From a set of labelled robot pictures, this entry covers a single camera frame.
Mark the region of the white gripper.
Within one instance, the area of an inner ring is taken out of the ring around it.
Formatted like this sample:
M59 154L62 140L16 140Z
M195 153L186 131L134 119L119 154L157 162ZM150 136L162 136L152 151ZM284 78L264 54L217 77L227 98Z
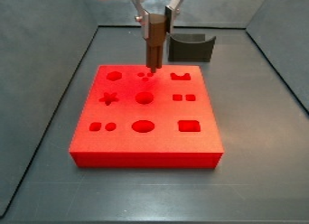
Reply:
M170 3L166 5L166 17L167 17L167 32L173 33L174 22L179 15L179 7L185 0L170 0ZM136 9L135 21L142 26L142 37L143 39L148 38L148 24L150 24L150 13L143 9L142 2L143 0L131 0L134 7Z

